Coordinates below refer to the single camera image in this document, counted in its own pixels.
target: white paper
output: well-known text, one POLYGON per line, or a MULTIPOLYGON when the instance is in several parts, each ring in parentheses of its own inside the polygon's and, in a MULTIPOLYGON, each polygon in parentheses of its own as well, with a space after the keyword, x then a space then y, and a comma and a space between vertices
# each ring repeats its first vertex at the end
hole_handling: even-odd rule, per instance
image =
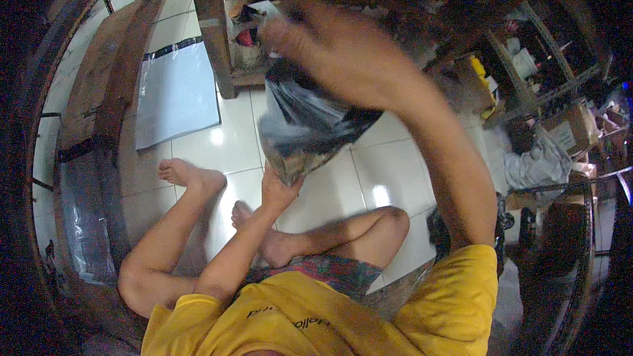
POLYGON ((576 139, 574 139, 574 133, 572 132, 572 126, 569 121, 564 121, 556 128, 548 132, 550 138, 556 142, 556 144, 565 150, 576 146, 576 139))
POLYGON ((143 61, 136 150, 219 123, 215 78, 204 42, 143 61))

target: black plastic bag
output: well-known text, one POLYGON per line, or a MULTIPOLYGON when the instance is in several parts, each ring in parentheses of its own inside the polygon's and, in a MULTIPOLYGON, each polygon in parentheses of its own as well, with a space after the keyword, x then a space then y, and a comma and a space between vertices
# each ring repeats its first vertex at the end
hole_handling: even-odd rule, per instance
POLYGON ((259 138, 266 160, 286 185, 356 141, 382 115, 332 98, 287 59, 266 73, 266 92, 268 112, 259 120, 259 138))

